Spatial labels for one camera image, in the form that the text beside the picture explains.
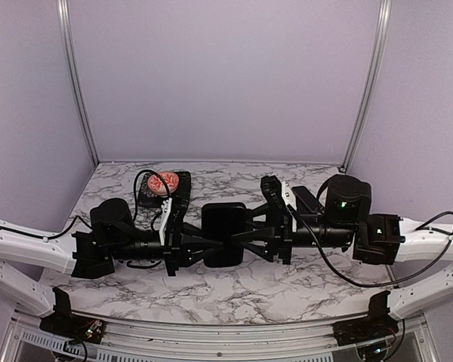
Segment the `black smartphone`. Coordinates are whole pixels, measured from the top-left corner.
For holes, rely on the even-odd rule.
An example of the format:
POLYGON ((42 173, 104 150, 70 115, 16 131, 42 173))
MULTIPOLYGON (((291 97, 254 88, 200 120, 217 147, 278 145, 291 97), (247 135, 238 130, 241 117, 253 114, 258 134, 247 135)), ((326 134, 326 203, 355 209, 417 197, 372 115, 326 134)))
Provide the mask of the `black smartphone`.
POLYGON ((296 197, 299 208, 308 214, 324 213, 324 207, 320 201, 305 186, 295 186, 291 189, 296 197))

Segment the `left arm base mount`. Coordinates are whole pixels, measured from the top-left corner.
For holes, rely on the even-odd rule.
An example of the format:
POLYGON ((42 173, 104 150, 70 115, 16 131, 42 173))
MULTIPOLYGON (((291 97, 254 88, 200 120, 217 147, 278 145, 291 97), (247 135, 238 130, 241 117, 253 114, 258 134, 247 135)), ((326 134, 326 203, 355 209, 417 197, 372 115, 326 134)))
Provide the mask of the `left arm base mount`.
POLYGON ((71 339, 74 342, 100 344, 106 323, 99 319, 73 315, 72 317, 50 315, 42 318, 42 331, 71 339))

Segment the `black phone case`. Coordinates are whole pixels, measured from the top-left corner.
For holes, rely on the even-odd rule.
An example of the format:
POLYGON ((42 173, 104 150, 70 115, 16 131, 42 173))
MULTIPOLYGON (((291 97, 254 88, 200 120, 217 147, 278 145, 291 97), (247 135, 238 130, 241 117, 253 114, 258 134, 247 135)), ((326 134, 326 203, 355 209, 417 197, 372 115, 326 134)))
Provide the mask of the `black phone case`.
POLYGON ((202 236, 219 241, 223 245, 218 251, 204 258, 209 268, 238 266, 243 261, 243 248, 234 244, 231 237, 246 232, 247 209, 243 203, 210 203, 202 207, 202 236))

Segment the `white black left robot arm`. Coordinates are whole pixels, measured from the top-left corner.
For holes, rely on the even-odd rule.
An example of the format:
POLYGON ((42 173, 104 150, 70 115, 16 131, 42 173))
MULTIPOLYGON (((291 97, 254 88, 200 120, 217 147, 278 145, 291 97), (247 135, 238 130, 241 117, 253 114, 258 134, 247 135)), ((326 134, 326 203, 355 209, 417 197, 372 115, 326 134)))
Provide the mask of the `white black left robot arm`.
POLYGON ((9 261, 48 268, 79 279, 111 275, 119 260, 157 259, 165 262, 167 273, 175 275, 181 266, 190 266, 222 250, 219 241, 183 233, 183 208, 172 199, 162 206, 159 230, 140 230, 133 221, 127 202, 110 198, 90 212, 91 231, 66 229, 52 235, 22 228, 0 220, 0 291, 41 318, 63 335, 80 329, 69 296, 58 287, 43 287, 9 261))

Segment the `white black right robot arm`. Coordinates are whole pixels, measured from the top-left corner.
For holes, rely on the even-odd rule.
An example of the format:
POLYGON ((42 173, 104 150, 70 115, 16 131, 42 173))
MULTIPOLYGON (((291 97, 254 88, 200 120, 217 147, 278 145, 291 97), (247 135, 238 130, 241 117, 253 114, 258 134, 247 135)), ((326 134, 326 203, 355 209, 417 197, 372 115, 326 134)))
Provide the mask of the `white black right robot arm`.
POLYGON ((255 214, 267 220, 235 234, 231 241, 266 260, 290 262, 295 247, 314 247, 340 279, 359 288, 378 288, 359 321, 359 332, 376 337, 389 322, 400 321, 428 305, 453 295, 453 216, 441 212, 425 222, 395 214, 371 213, 371 186, 353 176, 334 175, 317 196, 290 188, 275 176, 260 181, 266 203, 255 214), (325 202, 319 202, 319 196, 325 202), (351 250, 352 258, 369 265, 393 265, 425 260, 419 271, 384 284, 363 284, 337 270, 325 253, 328 248, 351 250))

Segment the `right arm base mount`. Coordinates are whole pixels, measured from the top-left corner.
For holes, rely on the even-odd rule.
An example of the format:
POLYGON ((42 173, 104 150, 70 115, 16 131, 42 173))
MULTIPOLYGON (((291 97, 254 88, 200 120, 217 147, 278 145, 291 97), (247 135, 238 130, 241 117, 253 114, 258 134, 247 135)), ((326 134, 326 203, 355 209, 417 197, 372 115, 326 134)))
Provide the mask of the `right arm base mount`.
POLYGON ((399 332, 398 322, 392 318, 356 318, 336 322, 332 328, 339 346, 368 342, 399 332))

